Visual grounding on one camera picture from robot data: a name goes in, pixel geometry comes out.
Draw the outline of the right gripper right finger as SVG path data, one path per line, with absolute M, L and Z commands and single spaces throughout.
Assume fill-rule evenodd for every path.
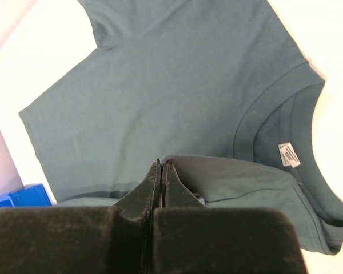
M 268 208 L 204 207 L 163 165 L 153 213 L 154 273 L 306 273 L 289 219 Z

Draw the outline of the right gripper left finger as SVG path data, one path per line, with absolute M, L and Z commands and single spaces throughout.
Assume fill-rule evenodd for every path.
M 0 273 L 152 273 L 161 175 L 112 206 L 0 209 Z

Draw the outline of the teal grey t-shirt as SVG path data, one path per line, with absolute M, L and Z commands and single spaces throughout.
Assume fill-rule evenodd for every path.
M 343 202 L 316 165 L 325 82 L 267 1 L 82 1 L 97 44 L 23 109 L 57 202 L 114 203 L 172 162 L 209 208 L 284 212 L 337 254 Z

